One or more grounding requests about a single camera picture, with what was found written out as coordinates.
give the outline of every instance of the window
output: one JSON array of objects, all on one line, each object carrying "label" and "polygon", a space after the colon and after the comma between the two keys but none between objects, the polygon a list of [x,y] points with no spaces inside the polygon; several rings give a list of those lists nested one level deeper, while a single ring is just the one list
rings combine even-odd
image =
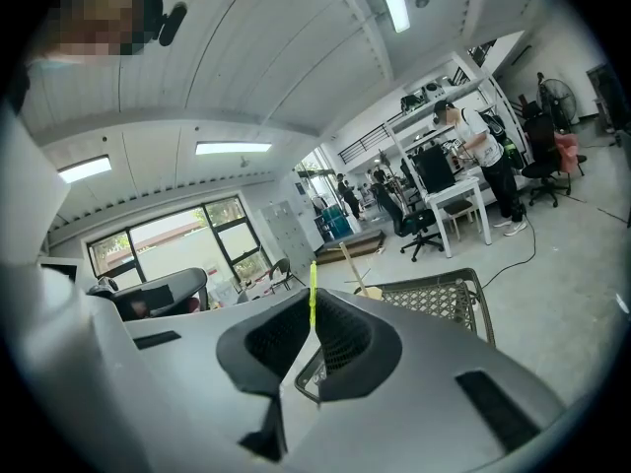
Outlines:
[{"label": "window", "polygon": [[113,278],[119,289],[193,267],[206,271],[209,290],[223,289],[269,269],[237,197],[128,228],[90,244],[89,252],[95,275]]},{"label": "window", "polygon": [[119,289],[127,289],[142,282],[127,232],[92,243],[89,250],[97,278],[110,277]]}]

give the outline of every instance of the black monitor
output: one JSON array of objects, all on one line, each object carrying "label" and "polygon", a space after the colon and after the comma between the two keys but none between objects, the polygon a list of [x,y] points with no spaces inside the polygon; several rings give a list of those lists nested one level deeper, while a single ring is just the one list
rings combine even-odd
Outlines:
[{"label": "black monitor", "polygon": [[427,192],[436,193],[456,183],[441,146],[421,151],[412,160]]}]

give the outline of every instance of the backpack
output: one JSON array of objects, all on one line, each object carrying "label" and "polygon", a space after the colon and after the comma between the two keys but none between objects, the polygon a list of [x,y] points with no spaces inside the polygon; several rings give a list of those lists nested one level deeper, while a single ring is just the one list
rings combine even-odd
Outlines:
[{"label": "backpack", "polygon": [[[466,117],[464,117],[464,109],[460,111],[460,115],[462,116],[462,120],[466,122]],[[493,135],[495,137],[495,140],[497,140],[498,143],[504,148],[504,151],[506,152],[509,161],[511,162],[511,166],[514,169],[523,169],[526,166],[526,164],[524,163],[524,158],[522,158],[517,147],[506,134],[506,127],[504,126],[504,121],[502,120],[502,118],[499,115],[487,113],[480,114],[480,117],[482,117],[482,120],[489,127],[491,135]]]}]

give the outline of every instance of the floor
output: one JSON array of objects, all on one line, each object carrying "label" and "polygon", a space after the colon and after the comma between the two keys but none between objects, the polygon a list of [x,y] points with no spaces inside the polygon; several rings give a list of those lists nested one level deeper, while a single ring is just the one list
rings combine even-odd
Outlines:
[{"label": "floor", "polygon": [[[493,244],[486,246],[475,224],[462,218],[462,240],[450,234],[451,259],[433,247],[423,247],[412,263],[409,249],[399,252],[408,238],[399,238],[391,223],[380,220],[370,224],[386,231],[384,251],[354,259],[367,284],[470,267],[484,285],[502,268],[528,259],[535,235],[534,259],[502,273],[484,295],[498,349],[536,373],[567,405],[595,388],[627,324],[616,295],[628,298],[625,263],[631,233],[626,229],[631,176],[622,149],[608,147],[613,138],[599,132],[595,121],[575,132],[580,153],[588,157],[583,164],[586,175],[573,174],[574,199],[559,195],[558,208],[547,199],[528,207],[532,229],[513,237],[492,229]],[[499,219],[495,206],[487,207],[487,212],[491,223]],[[317,269],[319,287],[353,292],[357,287],[353,281],[345,261]],[[478,329],[484,337],[484,328]],[[310,337],[283,384],[284,412],[291,415],[286,422],[290,448],[308,430],[305,422],[316,417],[316,405],[293,386],[316,348],[317,339]]]}]

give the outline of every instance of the standing fan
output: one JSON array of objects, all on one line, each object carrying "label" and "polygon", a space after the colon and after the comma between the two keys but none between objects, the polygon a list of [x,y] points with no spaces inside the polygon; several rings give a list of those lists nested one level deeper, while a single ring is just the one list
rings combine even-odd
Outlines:
[{"label": "standing fan", "polygon": [[570,129],[570,121],[576,115],[576,98],[567,84],[558,79],[546,79],[539,84],[536,102],[550,114],[557,129]]}]

